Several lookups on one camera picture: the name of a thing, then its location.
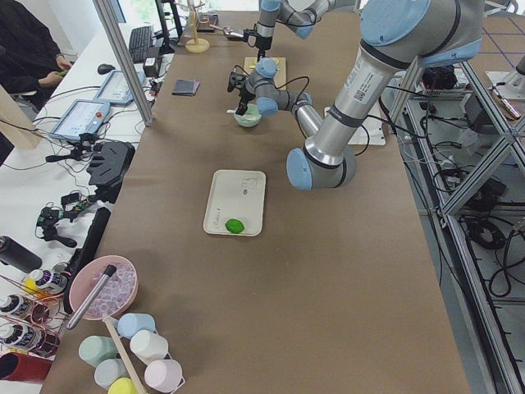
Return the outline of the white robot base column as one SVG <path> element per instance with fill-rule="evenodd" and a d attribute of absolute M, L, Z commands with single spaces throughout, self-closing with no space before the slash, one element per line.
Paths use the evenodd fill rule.
<path fill-rule="evenodd" d="M 369 113 L 361 127 L 359 127 L 348 145 L 377 145 L 383 146 L 386 144 L 386 138 L 382 128 L 382 121 L 378 119 L 380 116 L 380 108 L 376 103 Z"/>

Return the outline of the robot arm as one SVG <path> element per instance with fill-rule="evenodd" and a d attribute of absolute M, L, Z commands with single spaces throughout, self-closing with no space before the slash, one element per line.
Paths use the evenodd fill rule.
<path fill-rule="evenodd" d="M 316 1 L 295 11 L 287 1 L 261 2 L 257 24 L 244 31 L 246 39 L 255 38 L 256 67 L 247 76 L 237 71 L 229 76 L 228 91 L 240 92 L 237 114 L 254 101 L 263 116 L 291 112 L 304 131 L 304 145 L 286 159 L 288 179 L 298 190 L 336 188 L 354 177 L 357 163 L 348 143 L 395 73 L 412 62 L 425 68 L 465 62 L 481 47 L 483 1 L 370 1 L 360 16 L 356 63 L 321 117 L 309 94 L 276 87 L 276 63 L 266 52 L 277 22 L 305 39 L 325 13 L 346 6 L 346 1 Z"/>
<path fill-rule="evenodd" d="M 244 40 L 248 41 L 249 37 L 255 38 L 254 46 L 258 50 L 259 61 L 271 49 L 277 23 L 286 26 L 301 39 L 306 39 L 322 16 L 329 11 L 343 8 L 357 11 L 359 6 L 360 1 L 319 0 L 313 1 L 302 11 L 297 11 L 289 1 L 261 1 L 258 21 L 251 30 L 244 31 Z"/>

